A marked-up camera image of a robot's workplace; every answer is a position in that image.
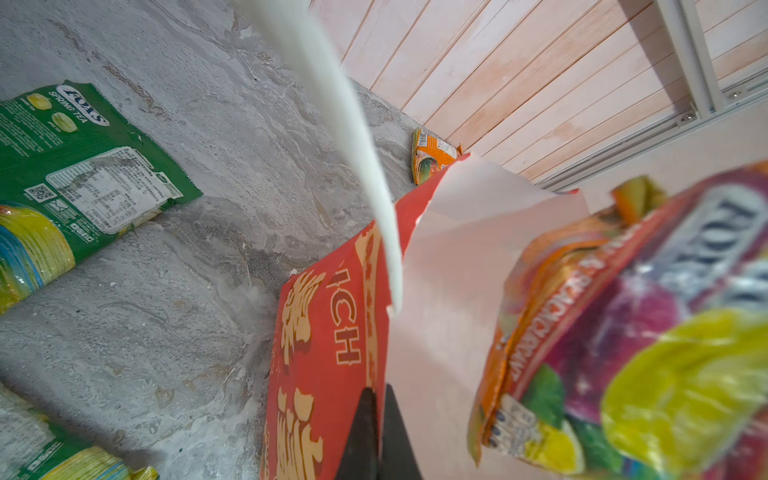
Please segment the red paper bag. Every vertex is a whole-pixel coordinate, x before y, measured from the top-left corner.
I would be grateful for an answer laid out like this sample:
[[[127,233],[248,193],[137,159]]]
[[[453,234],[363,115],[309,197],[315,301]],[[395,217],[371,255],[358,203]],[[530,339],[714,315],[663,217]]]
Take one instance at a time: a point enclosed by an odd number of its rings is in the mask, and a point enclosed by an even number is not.
[[[321,24],[297,1],[243,1],[240,9],[304,81],[374,213],[281,290],[260,477],[335,479],[368,387],[376,394],[380,479],[390,384],[423,479],[579,479],[491,450],[474,462],[467,432],[504,284],[523,250],[601,210],[589,212],[579,190],[548,192],[473,154],[393,201]],[[689,183],[678,193],[726,171],[767,165],[761,156],[712,171],[707,161],[719,160],[722,149],[705,141],[694,153],[674,172]],[[663,190],[660,174],[641,176]]]

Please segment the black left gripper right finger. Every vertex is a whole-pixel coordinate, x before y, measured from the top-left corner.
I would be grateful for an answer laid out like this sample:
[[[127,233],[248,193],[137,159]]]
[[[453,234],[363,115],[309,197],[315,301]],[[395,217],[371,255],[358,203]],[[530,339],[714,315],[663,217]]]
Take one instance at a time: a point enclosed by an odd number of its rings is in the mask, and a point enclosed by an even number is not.
[[[381,435],[379,478],[381,480],[422,480],[395,392],[386,385]]]

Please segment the orange Fox's fruits candy bag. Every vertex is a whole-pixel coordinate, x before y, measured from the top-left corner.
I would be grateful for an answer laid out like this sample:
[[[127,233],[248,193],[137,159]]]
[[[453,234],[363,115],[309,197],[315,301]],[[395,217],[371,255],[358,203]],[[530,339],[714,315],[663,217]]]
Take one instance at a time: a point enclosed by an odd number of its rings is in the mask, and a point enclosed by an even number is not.
[[[639,176],[507,277],[467,448],[579,479],[767,475],[767,165]]]

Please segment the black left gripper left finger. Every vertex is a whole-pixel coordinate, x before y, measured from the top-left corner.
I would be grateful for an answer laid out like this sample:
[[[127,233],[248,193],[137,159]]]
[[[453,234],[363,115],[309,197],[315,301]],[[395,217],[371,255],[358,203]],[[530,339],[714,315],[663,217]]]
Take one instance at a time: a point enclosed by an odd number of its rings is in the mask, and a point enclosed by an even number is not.
[[[374,480],[377,478],[379,434],[376,394],[364,388],[359,397],[336,480]]]

